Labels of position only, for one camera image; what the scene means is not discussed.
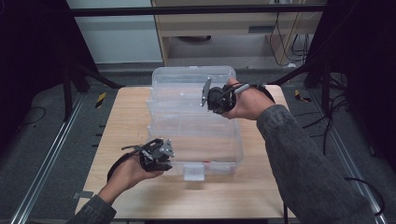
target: floor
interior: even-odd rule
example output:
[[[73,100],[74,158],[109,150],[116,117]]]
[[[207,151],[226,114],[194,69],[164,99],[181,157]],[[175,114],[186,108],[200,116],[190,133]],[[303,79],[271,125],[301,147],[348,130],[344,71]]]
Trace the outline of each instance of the floor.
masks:
[[[299,45],[299,41],[296,43],[295,49],[300,49],[302,45]],[[168,66],[229,65],[235,69],[237,78],[241,81],[274,81],[285,76],[293,67],[302,64],[295,62],[289,66],[279,66],[272,57],[272,51],[263,35],[212,36],[207,41],[199,38],[173,38],[169,56]],[[292,52],[290,57],[295,57],[296,60],[302,58],[293,55]],[[152,71],[139,69],[139,72],[109,72],[103,75],[118,83],[132,86],[149,85],[151,73]],[[342,75],[333,75],[343,80]],[[28,219],[31,223],[64,223],[75,212],[77,200],[73,199],[72,195],[83,190],[104,130],[103,126],[117,94],[116,90],[111,90],[94,79],[88,80],[91,89],[84,94],[76,121],[62,143],[46,181],[38,188],[39,193],[36,195],[34,206],[28,208]],[[304,74],[301,74],[285,83],[282,90],[290,112],[304,126],[319,119],[321,110],[316,102],[319,98],[319,88],[306,90],[303,81]],[[295,97],[296,90],[300,91],[302,98]],[[95,108],[99,94],[104,91],[106,99],[100,108]],[[32,110],[8,146],[10,153],[6,158],[0,159],[0,223],[8,223],[17,211],[46,159],[52,142],[62,128],[62,92],[63,87],[56,86],[35,97]],[[79,94],[75,90],[73,93],[73,98],[77,100]],[[332,90],[332,98],[340,93],[338,90]],[[345,165],[346,160],[353,161],[359,170],[358,175],[374,185],[385,199],[387,207],[384,217],[387,222],[378,223],[396,223],[396,174],[390,170],[384,158],[370,155],[369,145],[359,127],[353,111],[350,111],[347,105],[334,112],[333,126],[325,145],[326,156],[345,176],[351,174]],[[317,135],[322,135],[325,128],[326,122],[322,121],[306,131],[319,146],[322,146],[324,138]],[[269,223],[281,222],[282,220],[269,220]]]

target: person's left hand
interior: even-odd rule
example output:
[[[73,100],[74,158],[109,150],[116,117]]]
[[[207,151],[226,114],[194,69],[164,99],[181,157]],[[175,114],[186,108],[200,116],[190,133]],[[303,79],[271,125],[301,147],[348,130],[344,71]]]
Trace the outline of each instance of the person's left hand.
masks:
[[[114,201],[127,189],[134,187],[142,180],[162,175],[163,171],[145,171],[137,155],[130,157],[117,167],[107,184],[101,189],[98,196],[106,203]]]

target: hand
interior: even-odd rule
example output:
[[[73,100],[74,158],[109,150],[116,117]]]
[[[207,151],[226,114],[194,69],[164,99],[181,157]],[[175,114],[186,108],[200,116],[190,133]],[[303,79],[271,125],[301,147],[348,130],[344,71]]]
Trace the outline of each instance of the hand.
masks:
[[[146,172],[140,165],[139,157],[132,156],[117,167],[98,196],[106,203],[113,204],[125,190],[134,187],[142,180],[162,174],[163,171]]]
[[[227,85],[238,83],[235,78],[230,78]],[[235,107],[229,111],[221,114],[227,119],[251,119],[257,120],[262,111],[274,105],[263,92],[254,88],[248,88],[245,91],[236,94]]]

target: white wall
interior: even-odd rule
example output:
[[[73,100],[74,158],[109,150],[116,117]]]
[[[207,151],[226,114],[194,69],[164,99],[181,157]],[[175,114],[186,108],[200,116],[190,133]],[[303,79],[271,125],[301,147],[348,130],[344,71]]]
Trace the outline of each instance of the white wall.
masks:
[[[67,0],[71,8],[151,7],[149,0]],[[153,16],[81,17],[78,27],[96,63],[161,63]]]

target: plastic container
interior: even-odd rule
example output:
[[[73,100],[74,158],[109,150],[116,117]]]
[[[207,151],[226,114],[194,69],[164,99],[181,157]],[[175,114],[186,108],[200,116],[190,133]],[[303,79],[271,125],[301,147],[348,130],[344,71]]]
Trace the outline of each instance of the plastic container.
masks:
[[[174,167],[167,173],[202,181],[205,175],[232,175],[243,159],[236,119],[226,119],[201,106],[202,87],[222,87],[235,71],[220,67],[164,67],[154,71],[148,109],[148,138],[171,139]]]

